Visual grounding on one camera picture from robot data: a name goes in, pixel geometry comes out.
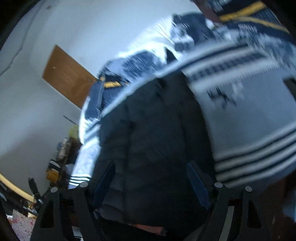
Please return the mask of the rumpled blue white duvet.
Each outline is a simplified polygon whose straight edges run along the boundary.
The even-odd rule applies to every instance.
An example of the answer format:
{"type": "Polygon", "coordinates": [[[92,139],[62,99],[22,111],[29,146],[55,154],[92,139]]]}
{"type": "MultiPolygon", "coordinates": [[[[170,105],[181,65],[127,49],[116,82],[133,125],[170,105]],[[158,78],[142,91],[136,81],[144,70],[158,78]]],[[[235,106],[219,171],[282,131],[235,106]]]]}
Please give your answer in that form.
{"type": "Polygon", "coordinates": [[[128,48],[106,62],[83,104],[81,118],[100,118],[121,90],[181,59],[198,44],[213,39],[214,23],[201,13],[171,15],[144,29],[128,48]]]}

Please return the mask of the brown wooden door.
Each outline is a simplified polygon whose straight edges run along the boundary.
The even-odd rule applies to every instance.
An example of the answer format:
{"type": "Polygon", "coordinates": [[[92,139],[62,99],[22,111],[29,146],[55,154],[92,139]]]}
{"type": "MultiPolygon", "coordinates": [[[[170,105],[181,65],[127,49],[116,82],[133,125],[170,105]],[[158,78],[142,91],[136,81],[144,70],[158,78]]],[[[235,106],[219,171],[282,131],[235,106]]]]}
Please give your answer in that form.
{"type": "Polygon", "coordinates": [[[79,108],[96,81],[95,76],[57,45],[48,59],[43,79],[79,108]]]}

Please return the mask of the blue striped bed sheet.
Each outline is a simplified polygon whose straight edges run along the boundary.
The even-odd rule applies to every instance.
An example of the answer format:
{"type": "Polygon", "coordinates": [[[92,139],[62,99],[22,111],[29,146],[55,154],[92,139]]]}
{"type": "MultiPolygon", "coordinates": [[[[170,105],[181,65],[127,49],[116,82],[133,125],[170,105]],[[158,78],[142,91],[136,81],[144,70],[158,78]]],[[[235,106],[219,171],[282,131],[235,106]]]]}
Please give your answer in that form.
{"type": "Polygon", "coordinates": [[[209,41],[129,84],[99,119],[80,118],[82,147],[68,188],[91,181],[101,151],[101,120],[143,85],[179,72],[203,113],[214,179],[228,188],[263,192],[295,170],[295,99],[283,82],[295,69],[246,43],[209,41]]]}

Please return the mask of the lying HOMES pillow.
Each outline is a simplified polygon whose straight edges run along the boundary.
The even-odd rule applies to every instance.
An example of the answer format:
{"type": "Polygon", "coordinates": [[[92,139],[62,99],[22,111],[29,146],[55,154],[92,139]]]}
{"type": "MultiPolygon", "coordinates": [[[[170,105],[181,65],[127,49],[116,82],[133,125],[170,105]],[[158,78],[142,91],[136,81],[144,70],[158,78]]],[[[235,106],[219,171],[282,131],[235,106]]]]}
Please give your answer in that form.
{"type": "Polygon", "coordinates": [[[295,69],[295,38],[281,25],[257,18],[239,17],[216,25],[213,32],[219,39],[246,43],[280,65],[295,69]]]}

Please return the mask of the yellow plastic bag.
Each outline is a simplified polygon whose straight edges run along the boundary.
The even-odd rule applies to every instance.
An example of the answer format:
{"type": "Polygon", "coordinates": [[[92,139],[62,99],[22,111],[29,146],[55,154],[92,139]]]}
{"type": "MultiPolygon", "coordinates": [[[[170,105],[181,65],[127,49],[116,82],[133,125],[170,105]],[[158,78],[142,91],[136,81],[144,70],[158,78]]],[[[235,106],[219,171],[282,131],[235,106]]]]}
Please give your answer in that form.
{"type": "Polygon", "coordinates": [[[69,138],[73,138],[73,139],[78,140],[79,139],[79,126],[78,125],[73,125],[69,129],[68,136],[69,136],[69,138]]]}

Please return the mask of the cluttered dark side table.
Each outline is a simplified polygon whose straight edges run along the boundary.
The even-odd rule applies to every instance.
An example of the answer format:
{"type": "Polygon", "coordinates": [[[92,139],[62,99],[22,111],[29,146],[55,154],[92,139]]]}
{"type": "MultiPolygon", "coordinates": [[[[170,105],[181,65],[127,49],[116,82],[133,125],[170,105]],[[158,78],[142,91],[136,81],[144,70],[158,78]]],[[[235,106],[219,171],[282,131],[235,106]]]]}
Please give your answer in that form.
{"type": "Polygon", "coordinates": [[[30,205],[30,208],[36,212],[39,212],[45,198],[51,188],[57,187],[59,189],[67,189],[70,181],[70,176],[78,156],[81,143],[79,140],[73,138],[65,138],[63,142],[58,144],[57,154],[54,159],[51,159],[48,163],[48,168],[60,168],[60,178],[57,183],[51,183],[44,194],[40,194],[37,184],[34,178],[29,178],[29,187],[34,197],[34,204],[30,205]]]}

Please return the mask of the black smartphone left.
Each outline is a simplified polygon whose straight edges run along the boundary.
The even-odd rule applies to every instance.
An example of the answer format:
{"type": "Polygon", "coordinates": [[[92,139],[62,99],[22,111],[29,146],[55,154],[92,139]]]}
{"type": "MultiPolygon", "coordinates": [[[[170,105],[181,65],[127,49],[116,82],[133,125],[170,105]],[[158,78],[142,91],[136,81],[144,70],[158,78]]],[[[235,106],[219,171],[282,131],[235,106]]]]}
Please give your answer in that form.
{"type": "Polygon", "coordinates": [[[288,78],[288,79],[285,79],[283,82],[286,85],[286,87],[288,88],[288,90],[290,91],[290,93],[292,94],[292,96],[294,97],[294,99],[296,99],[296,80],[295,80],[295,78],[288,78]]]}

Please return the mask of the yellow jar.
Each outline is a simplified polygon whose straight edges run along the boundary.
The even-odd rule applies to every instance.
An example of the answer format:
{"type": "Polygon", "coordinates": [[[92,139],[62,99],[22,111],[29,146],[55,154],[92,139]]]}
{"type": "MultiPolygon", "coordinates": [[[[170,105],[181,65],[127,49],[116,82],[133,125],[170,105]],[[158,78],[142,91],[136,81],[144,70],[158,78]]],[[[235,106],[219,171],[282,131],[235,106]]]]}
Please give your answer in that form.
{"type": "Polygon", "coordinates": [[[57,183],[60,178],[60,171],[60,168],[48,168],[46,171],[47,180],[49,180],[51,183],[57,183]]]}

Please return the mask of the upright HOMES pillow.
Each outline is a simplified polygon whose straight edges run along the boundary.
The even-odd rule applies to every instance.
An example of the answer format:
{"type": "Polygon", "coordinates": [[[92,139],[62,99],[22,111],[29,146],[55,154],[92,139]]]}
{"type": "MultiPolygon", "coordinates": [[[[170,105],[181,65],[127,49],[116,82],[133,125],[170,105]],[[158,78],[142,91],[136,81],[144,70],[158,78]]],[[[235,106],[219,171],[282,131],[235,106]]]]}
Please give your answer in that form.
{"type": "Polygon", "coordinates": [[[255,0],[214,0],[208,1],[207,6],[222,22],[250,16],[266,8],[262,1],[255,0]]]}

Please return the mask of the black puffer jacket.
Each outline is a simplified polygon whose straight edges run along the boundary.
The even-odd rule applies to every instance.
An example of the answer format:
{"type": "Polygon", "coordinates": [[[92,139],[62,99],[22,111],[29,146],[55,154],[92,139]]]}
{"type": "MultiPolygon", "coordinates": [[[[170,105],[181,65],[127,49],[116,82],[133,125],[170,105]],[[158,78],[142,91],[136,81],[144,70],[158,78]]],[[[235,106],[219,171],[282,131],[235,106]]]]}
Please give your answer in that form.
{"type": "Polygon", "coordinates": [[[101,151],[91,178],[113,161],[116,173],[96,208],[108,220],[168,226],[203,215],[187,178],[196,161],[213,176],[214,160],[201,107],[179,72],[137,89],[101,120],[101,151]]]}

